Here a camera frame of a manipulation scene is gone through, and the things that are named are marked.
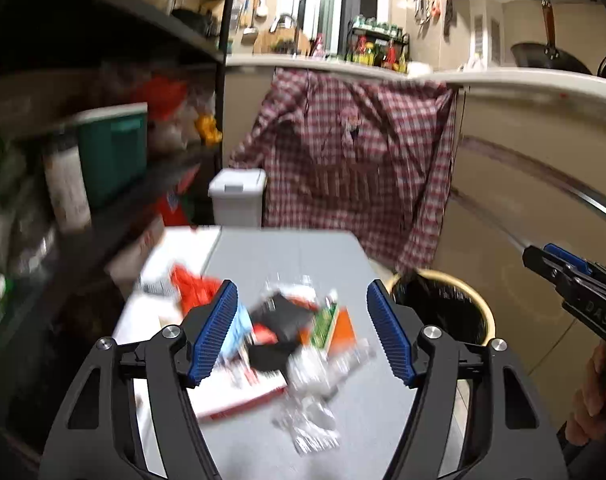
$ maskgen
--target wooden pan handle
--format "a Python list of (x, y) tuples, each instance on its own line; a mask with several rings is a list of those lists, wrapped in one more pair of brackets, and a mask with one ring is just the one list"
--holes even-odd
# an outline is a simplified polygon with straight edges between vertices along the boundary
[(541, 0), (541, 7), (543, 9), (543, 21), (545, 23), (545, 34), (548, 37), (548, 45), (554, 48), (557, 43), (554, 32), (554, 10), (552, 10), (550, 0)]

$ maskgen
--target red plaid fabric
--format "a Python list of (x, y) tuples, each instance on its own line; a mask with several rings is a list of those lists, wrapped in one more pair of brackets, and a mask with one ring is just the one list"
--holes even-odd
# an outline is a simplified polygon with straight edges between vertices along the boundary
[(266, 227), (351, 231), (369, 257), (429, 267), (449, 193), (455, 93), (277, 70), (235, 168), (263, 168)]

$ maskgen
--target white box lid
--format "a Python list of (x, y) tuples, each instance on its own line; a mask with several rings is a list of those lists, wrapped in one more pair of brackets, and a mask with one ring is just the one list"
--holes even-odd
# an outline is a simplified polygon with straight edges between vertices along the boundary
[(265, 170), (221, 170), (209, 183), (209, 196), (217, 198), (257, 196), (265, 188)]

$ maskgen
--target white cylindrical container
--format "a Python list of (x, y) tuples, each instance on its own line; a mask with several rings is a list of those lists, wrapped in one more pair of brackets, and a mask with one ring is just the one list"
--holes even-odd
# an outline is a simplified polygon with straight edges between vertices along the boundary
[(216, 224), (261, 227), (264, 189), (263, 170), (222, 170), (209, 183)]
[(74, 136), (57, 136), (43, 153), (43, 166), (58, 228), (70, 233), (87, 227), (91, 221), (90, 205)]

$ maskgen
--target white storage bin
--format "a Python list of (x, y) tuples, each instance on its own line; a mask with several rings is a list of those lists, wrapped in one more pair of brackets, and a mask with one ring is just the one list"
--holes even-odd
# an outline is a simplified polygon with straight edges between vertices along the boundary
[(209, 183), (214, 221), (228, 227), (261, 227), (264, 189), (263, 170), (222, 170)]

